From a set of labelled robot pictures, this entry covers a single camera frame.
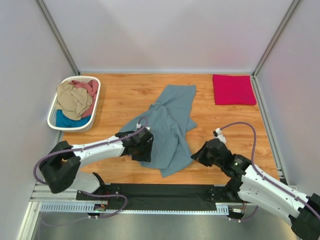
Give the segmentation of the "grey-blue t-shirt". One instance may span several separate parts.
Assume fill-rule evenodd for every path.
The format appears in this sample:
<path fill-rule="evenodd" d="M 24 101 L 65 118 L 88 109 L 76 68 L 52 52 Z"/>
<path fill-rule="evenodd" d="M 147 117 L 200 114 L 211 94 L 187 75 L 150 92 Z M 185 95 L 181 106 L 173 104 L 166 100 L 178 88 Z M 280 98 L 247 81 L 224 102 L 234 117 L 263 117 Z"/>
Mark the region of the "grey-blue t-shirt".
<path fill-rule="evenodd" d="M 186 133 L 197 127 L 190 113 L 196 95 L 195 85 L 167 85 L 149 109 L 125 124 L 120 131 L 135 131 L 138 121 L 147 118 L 153 134 L 151 161 L 142 167 L 158 169 L 163 178 L 192 163 Z"/>

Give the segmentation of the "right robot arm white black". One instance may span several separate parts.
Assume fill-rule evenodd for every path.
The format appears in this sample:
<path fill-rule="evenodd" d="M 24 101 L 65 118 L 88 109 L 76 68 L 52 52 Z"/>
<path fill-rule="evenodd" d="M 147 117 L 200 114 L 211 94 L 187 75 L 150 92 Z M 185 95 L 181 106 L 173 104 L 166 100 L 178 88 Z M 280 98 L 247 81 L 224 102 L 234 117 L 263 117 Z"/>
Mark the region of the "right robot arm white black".
<path fill-rule="evenodd" d="M 320 196 L 307 195 L 266 174 L 247 157 L 232 153 L 218 138 L 204 143 L 192 159 L 217 166 L 230 180 L 226 187 L 249 202 L 281 218 L 302 240 L 320 238 Z"/>

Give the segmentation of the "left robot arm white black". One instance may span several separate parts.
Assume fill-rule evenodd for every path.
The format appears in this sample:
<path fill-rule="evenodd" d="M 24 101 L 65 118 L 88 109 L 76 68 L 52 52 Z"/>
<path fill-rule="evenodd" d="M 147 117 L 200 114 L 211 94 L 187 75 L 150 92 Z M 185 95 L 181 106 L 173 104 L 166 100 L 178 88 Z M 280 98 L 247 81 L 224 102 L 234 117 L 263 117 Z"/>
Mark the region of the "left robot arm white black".
<path fill-rule="evenodd" d="M 148 127 L 137 131 L 118 132 L 105 140 L 87 144 L 70 145 L 59 142 L 43 157 L 38 169 L 51 193 L 78 190 L 89 196 L 102 196 L 107 187 L 95 172 L 80 171 L 84 166 L 103 159 L 130 156 L 133 161 L 150 162 L 154 136 Z"/>

